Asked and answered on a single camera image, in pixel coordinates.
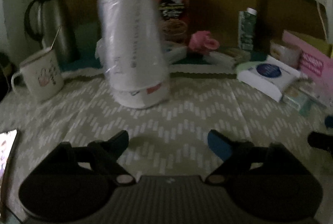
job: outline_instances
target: white box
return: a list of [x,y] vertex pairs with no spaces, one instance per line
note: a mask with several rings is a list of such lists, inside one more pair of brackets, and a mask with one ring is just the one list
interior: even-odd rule
[[300,76],[300,71],[268,56],[261,64],[239,72],[237,79],[279,102],[286,88]]

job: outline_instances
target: white mug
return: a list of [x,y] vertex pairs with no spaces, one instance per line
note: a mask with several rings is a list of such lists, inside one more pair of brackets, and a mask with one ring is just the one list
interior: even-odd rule
[[20,75],[37,101],[44,101],[57,94],[64,86],[56,53],[50,47],[40,50],[20,63],[20,70],[12,76],[12,88],[14,79]]

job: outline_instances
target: blue gripper pad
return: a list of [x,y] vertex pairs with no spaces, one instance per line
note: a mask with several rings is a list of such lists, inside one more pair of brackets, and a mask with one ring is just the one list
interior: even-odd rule
[[208,133],[208,147],[222,161],[227,160],[233,154],[230,140],[215,130],[210,130]]

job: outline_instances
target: red package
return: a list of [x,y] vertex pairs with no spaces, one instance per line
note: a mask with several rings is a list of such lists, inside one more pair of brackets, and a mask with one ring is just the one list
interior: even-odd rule
[[189,23],[189,0],[158,0],[164,22],[161,24],[165,40],[183,42]]

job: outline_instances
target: table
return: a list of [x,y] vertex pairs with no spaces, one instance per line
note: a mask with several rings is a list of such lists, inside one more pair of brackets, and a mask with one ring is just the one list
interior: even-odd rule
[[[333,174],[329,153],[306,141],[312,130],[325,131],[318,106],[305,118],[237,80],[172,78],[170,100],[144,110],[115,103],[103,75],[67,79],[59,94],[42,104],[26,89],[19,91],[21,96],[10,93],[0,103],[0,130],[22,131],[7,201],[21,220],[26,215],[17,198],[19,185],[59,142],[86,146],[120,130],[128,131],[130,142],[119,164],[137,180],[142,174],[208,175],[222,163],[207,146],[210,129],[257,146],[282,142],[316,176]],[[325,217],[326,210],[321,210]]]

